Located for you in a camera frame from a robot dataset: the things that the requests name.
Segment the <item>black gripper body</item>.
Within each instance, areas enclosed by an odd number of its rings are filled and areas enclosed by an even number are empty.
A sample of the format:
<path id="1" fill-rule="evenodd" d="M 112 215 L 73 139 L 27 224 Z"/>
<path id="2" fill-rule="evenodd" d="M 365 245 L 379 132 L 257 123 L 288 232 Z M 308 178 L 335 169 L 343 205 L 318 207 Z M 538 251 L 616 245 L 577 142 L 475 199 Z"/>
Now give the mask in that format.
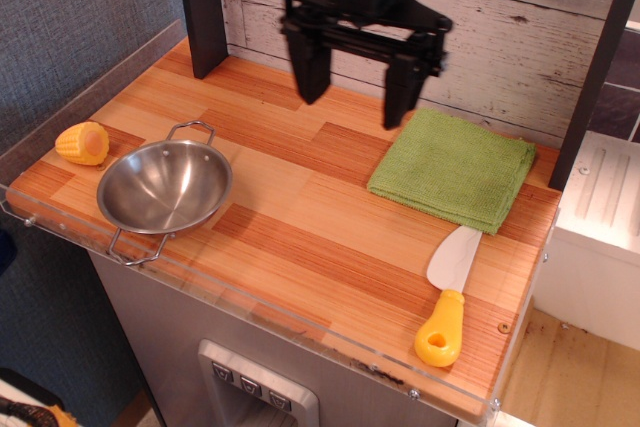
<path id="1" fill-rule="evenodd" d="M 396 56 L 419 60 L 438 76 L 446 57 L 444 38 L 451 19 L 417 0 L 284 0 L 282 32 L 299 30 L 322 37 L 339 50 L 389 66 Z"/>

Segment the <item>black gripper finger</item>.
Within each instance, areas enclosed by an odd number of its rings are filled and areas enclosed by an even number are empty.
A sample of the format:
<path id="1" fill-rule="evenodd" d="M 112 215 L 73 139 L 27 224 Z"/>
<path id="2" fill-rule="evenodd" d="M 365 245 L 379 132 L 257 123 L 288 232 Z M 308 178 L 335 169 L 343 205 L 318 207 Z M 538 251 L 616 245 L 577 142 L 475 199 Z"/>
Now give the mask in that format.
<path id="1" fill-rule="evenodd" d="M 331 84 L 331 49 L 313 32 L 286 30 L 285 36 L 298 93 L 311 105 Z"/>
<path id="2" fill-rule="evenodd" d="M 418 59 L 394 57 L 385 74 L 383 126 L 386 130 L 399 127 L 404 115 L 413 110 L 428 72 Z"/>

